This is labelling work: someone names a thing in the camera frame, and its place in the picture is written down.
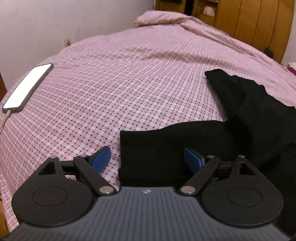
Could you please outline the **white pillow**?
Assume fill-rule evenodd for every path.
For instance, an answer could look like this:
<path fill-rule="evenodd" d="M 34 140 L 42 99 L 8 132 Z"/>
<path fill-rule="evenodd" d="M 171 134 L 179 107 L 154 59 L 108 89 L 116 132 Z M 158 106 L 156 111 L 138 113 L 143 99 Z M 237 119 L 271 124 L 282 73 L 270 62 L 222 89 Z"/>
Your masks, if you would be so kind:
<path fill-rule="evenodd" d="M 289 62 L 289 63 L 287 64 L 287 67 L 288 67 L 288 68 L 293 68 L 294 70 L 296 70 L 296 63 L 295 63 L 295 62 Z"/>

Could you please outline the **white smartphone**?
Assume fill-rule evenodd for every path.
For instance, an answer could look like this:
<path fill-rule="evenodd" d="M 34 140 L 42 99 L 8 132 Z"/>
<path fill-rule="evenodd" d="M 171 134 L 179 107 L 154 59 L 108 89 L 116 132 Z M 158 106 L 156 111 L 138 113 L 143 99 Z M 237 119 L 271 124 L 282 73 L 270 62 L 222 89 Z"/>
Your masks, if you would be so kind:
<path fill-rule="evenodd" d="M 53 67 L 53 63 L 48 63 L 31 69 L 4 103 L 2 107 L 3 113 L 7 113 L 9 110 L 12 113 L 22 111 L 32 94 Z"/>

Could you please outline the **pink checked bed cover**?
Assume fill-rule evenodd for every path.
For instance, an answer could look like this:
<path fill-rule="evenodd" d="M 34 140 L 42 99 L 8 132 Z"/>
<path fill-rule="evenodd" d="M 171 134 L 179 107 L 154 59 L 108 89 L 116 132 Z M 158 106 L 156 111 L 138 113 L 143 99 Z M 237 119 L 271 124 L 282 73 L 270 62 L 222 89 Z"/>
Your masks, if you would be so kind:
<path fill-rule="evenodd" d="M 136 23 L 44 60 L 54 67 L 23 110 L 1 114 L 1 197 L 9 231 L 18 226 L 13 194 L 49 156 L 70 160 L 108 145 L 112 156 L 102 175 L 118 186 L 121 130 L 226 120 L 208 70 L 254 80 L 295 105 L 295 76 L 227 33 L 168 11 L 148 11 Z"/>

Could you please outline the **wall power socket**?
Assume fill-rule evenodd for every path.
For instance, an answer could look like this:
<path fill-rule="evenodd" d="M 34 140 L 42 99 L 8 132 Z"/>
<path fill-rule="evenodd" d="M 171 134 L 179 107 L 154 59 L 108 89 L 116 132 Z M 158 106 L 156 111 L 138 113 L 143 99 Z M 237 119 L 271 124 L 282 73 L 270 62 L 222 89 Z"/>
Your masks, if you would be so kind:
<path fill-rule="evenodd" d="M 65 39 L 65 41 L 64 41 L 64 46 L 65 47 L 68 47 L 68 46 L 70 46 L 71 45 L 71 40 L 70 39 Z"/>

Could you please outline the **black garment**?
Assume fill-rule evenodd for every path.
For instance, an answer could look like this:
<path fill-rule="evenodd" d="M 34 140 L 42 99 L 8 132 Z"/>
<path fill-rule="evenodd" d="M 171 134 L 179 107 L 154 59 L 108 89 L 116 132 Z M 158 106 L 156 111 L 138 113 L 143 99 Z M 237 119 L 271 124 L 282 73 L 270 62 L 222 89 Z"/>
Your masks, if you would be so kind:
<path fill-rule="evenodd" d="M 133 187 L 181 187 L 191 178 L 185 148 L 223 161 L 246 156 L 283 195 L 278 225 L 295 234 L 295 108 L 264 86 L 221 69 L 205 73 L 226 121 L 191 121 L 153 131 L 121 131 L 119 181 Z"/>

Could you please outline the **purple cloth item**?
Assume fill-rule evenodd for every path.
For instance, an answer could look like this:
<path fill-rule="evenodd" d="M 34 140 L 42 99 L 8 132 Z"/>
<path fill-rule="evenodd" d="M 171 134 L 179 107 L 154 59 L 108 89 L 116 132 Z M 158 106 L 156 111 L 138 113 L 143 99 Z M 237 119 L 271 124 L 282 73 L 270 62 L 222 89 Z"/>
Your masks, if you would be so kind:
<path fill-rule="evenodd" d="M 293 75 L 296 75 L 296 70 L 292 67 L 287 67 L 287 70 L 290 71 Z"/>

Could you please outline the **wooden wardrobe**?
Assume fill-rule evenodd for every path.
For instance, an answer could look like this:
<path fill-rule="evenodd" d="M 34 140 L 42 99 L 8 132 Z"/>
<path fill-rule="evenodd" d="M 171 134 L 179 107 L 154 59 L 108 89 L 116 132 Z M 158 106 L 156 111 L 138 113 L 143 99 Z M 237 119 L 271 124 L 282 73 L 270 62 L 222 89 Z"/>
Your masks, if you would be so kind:
<path fill-rule="evenodd" d="M 154 9 L 195 16 L 281 63 L 290 37 L 295 1 L 156 1 Z"/>

